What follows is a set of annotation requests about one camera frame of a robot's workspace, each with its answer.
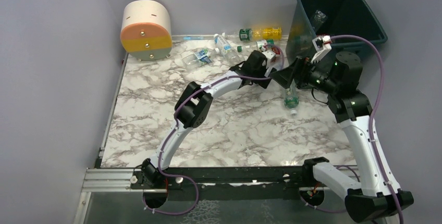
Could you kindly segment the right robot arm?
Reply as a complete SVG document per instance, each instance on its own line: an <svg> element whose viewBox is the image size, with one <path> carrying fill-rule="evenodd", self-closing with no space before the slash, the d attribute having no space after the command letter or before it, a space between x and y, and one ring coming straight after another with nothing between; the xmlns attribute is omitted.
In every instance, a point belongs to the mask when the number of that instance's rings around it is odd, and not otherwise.
<svg viewBox="0 0 442 224"><path fill-rule="evenodd" d="M317 69L310 58L298 57L290 66L270 73L285 89L295 83L327 94L327 105L353 150L360 181L349 178L323 157L304 162L304 177L325 184L339 195L355 222L396 215L414 202L412 193L402 190L383 154L374 110L358 89L362 70L358 55L339 52L329 72Z"/></svg>

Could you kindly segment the large clear bottle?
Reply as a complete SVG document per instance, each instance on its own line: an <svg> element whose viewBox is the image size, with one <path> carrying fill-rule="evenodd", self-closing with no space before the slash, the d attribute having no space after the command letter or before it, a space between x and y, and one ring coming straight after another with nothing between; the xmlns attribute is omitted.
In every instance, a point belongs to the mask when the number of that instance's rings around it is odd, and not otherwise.
<svg viewBox="0 0 442 224"><path fill-rule="evenodd" d="M328 16L320 10L316 10L309 21L313 28L320 28L328 19Z"/></svg>

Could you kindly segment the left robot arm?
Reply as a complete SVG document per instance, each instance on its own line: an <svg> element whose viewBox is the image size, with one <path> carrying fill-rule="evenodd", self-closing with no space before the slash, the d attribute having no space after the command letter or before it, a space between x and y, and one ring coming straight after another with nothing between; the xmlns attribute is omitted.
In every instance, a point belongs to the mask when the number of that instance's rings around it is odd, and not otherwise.
<svg viewBox="0 0 442 224"><path fill-rule="evenodd" d="M157 187L164 181L164 170L169 167L176 150L190 131L205 121L213 100L246 85L258 84L267 88L271 80L269 74L279 64L273 51L253 51L247 60L232 66L225 74L211 82L190 82L175 105L174 123L170 132L154 155L141 165L141 172L147 184Z"/></svg>

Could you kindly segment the green tea bottle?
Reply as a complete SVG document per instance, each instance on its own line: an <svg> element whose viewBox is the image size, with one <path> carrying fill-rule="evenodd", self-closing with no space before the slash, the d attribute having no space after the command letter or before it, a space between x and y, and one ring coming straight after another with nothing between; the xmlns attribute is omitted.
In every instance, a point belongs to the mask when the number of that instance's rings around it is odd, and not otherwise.
<svg viewBox="0 0 442 224"><path fill-rule="evenodd" d="M291 86L283 90L284 106L290 111L292 115L298 113L297 107L299 105L299 97L296 92L296 87Z"/></svg>

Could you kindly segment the crushed clear bottle blue-green label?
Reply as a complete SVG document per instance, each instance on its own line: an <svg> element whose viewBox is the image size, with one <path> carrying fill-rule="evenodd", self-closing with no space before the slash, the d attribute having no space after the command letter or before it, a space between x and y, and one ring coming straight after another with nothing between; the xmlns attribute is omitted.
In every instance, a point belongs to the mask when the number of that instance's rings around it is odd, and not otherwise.
<svg viewBox="0 0 442 224"><path fill-rule="evenodd" d="M219 49L202 48L192 54L183 57L182 62L188 70L208 65L212 58L219 54Z"/></svg>

